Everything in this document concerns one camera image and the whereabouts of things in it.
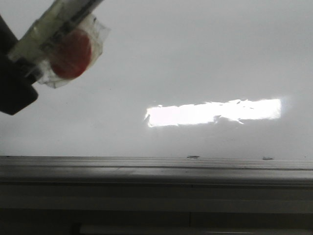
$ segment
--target red circular object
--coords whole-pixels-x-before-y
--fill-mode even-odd
[[[51,68],[63,79],[80,76],[91,61],[91,44],[86,32],[75,29],[56,46],[50,57]]]

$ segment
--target black object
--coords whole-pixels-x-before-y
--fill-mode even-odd
[[[14,64],[6,56],[17,41],[0,16],[0,112],[10,115],[16,114],[38,97],[31,86],[36,81],[35,76],[23,76],[23,67],[30,66],[29,63],[20,60]]]

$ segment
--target small debris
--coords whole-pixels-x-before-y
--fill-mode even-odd
[[[196,155],[189,155],[187,158],[189,159],[198,159],[200,156],[196,156]]]
[[[274,160],[274,158],[272,158],[272,157],[263,157],[262,159],[263,160]]]

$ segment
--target white surface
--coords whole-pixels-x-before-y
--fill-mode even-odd
[[[1,0],[17,37],[50,0]],[[313,1],[106,0],[105,53],[0,114],[0,154],[313,159]],[[149,127],[148,108],[281,100],[277,119]]]

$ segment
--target clear plastic wrap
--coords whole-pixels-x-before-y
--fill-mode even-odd
[[[87,16],[41,62],[45,76],[38,82],[58,88],[80,76],[102,54],[109,32],[94,15]]]
[[[57,88],[80,76],[101,55],[109,29],[90,12],[103,0],[55,0],[8,53],[26,61],[25,76],[39,68],[39,83]]]

